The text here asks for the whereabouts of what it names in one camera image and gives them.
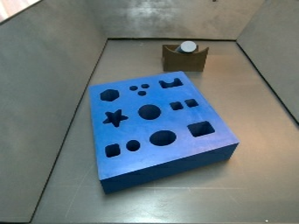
circular hole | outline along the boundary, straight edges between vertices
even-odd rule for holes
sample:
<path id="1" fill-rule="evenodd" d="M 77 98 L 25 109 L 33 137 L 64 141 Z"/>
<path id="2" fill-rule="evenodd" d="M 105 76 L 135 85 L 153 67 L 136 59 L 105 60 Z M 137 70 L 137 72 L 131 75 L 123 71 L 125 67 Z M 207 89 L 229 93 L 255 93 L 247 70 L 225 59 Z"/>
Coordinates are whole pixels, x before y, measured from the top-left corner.
<path id="1" fill-rule="evenodd" d="M 156 146 L 165 146 L 171 144 L 176 139 L 176 135 L 169 130 L 156 131 L 151 137 L 149 142 Z"/>
<path id="2" fill-rule="evenodd" d="M 161 114 L 161 110 L 155 105 L 147 104 L 137 110 L 137 114 L 145 120 L 153 120 Z"/>
<path id="3" fill-rule="evenodd" d="M 141 88 L 149 88 L 149 85 L 148 84 L 143 84 Z"/>
<path id="4" fill-rule="evenodd" d="M 131 140 L 127 142 L 125 147 L 129 151 L 137 151 L 140 148 L 140 143 L 136 140 Z"/>
<path id="5" fill-rule="evenodd" d="M 144 96 L 145 95 L 145 91 L 139 91 L 137 94 Z"/>
<path id="6" fill-rule="evenodd" d="M 136 91 L 137 90 L 137 86 L 129 87 L 129 90 Z"/>

star-shaped hole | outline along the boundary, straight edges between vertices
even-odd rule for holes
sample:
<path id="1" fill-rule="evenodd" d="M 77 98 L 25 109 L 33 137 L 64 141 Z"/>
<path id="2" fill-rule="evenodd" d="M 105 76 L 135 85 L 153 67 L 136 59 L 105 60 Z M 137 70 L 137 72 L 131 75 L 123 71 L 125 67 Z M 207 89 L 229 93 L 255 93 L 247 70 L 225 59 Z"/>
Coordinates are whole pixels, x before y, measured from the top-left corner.
<path id="1" fill-rule="evenodd" d="M 115 127 L 119 127 L 121 121 L 124 121 L 128 117 L 121 115 L 121 109 L 119 109 L 115 113 L 107 112 L 107 120 L 103 123 L 112 123 Z"/>

small circular hole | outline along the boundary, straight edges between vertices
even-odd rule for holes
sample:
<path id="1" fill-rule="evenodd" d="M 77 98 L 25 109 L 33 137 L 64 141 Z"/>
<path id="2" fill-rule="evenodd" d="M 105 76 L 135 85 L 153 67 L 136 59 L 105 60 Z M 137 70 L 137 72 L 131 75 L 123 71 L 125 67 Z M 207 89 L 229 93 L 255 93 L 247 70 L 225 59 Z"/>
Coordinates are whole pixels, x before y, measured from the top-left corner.
<path id="1" fill-rule="evenodd" d="M 137 94 L 144 96 L 145 95 L 145 91 L 139 91 Z"/>
<path id="2" fill-rule="evenodd" d="M 136 91 L 137 90 L 137 86 L 129 87 L 129 90 Z"/>
<path id="3" fill-rule="evenodd" d="M 129 151 L 137 151 L 140 148 L 140 143 L 136 140 L 131 140 L 127 142 L 125 147 Z"/>
<path id="4" fill-rule="evenodd" d="M 161 110 L 155 105 L 147 104 L 137 110 L 137 114 L 145 120 L 153 120 L 161 114 Z"/>
<path id="5" fill-rule="evenodd" d="M 141 88 L 149 88 L 149 85 L 148 84 L 143 84 Z"/>

gray metal wall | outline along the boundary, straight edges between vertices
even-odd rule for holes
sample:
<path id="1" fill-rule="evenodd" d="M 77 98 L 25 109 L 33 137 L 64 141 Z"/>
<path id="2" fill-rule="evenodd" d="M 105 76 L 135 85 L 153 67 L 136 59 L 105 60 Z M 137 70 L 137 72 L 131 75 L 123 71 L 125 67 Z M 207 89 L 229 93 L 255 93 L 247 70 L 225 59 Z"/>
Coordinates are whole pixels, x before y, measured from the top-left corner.
<path id="1" fill-rule="evenodd" d="M 32 218 L 105 42 L 80 0 L 41 1 L 0 26 L 0 222 Z"/>
<path id="2" fill-rule="evenodd" d="M 299 1 L 265 0 L 237 43 L 299 122 Z"/>
<path id="3" fill-rule="evenodd" d="M 93 0 L 111 38 L 236 39 L 264 0 Z"/>

cutout hole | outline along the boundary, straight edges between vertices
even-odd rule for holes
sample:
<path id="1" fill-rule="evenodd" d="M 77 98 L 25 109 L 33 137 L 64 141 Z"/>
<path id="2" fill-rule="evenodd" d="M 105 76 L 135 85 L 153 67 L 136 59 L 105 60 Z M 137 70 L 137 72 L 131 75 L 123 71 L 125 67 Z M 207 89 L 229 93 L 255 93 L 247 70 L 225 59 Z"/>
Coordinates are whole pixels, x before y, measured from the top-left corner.
<path id="1" fill-rule="evenodd" d="M 127 116 L 121 115 L 121 109 L 119 109 L 115 113 L 107 112 L 107 120 L 103 123 L 112 123 L 115 127 L 119 127 L 121 121 L 127 120 Z"/>
<path id="2" fill-rule="evenodd" d="M 184 102 L 189 108 L 199 106 L 199 103 L 193 99 L 185 100 Z"/>
<path id="3" fill-rule="evenodd" d="M 105 148 L 105 153 L 107 153 L 108 158 L 117 156 L 120 154 L 119 144 L 115 143 L 115 144 L 108 145 Z"/>
<path id="4" fill-rule="evenodd" d="M 144 96 L 145 95 L 145 91 L 139 91 L 137 94 Z"/>
<path id="5" fill-rule="evenodd" d="M 156 146 L 165 146 L 171 144 L 176 139 L 176 135 L 169 130 L 156 131 L 151 137 L 149 142 Z"/>
<path id="6" fill-rule="evenodd" d="M 165 82 L 163 80 L 159 80 L 161 88 L 175 88 L 183 85 L 181 81 L 179 78 L 175 78 L 172 82 Z"/>
<path id="7" fill-rule="evenodd" d="M 161 110 L 155 105 L 147 104 L 137 110 L 137 114 L 145 120 L 153 120 L 160 116 Z"/>
<path id="8" fill-rule="evenodd" d="M 183 109 L 183 105 L 177 101 L 171 103 L 171 107 L 172 107 L 172 110 Z"/>
<path id="9" fill-rule="evenodd" d="M 148 84 L 143 84 L 141 88 L 149 88 L 149 85 Z"/>
<path id="10" fill-rule="evenodd" d="M 137 151 L 140 148 L 140 143 L 136 140 L 131 140 L 127 142 L 125 147 L 129 151 Z"/>
<path id="11" fill-rule="evenodd" d="M 215 132 L 215 129 L 208 122 L 189 124 L 188 129 L 193 137 L 201 137 Z"/>
<path id="12" fill-rule="evenodd" d="M 112 102 L 119 97 L 119 92 L 115 89 L 107 89 L 99 97 L 101 101 Z"/>
<path id="13" fill-rule="evenodd" d="M 137 90 L 137 86 L 129 87 L 129 90 L 136 91 Z"/>

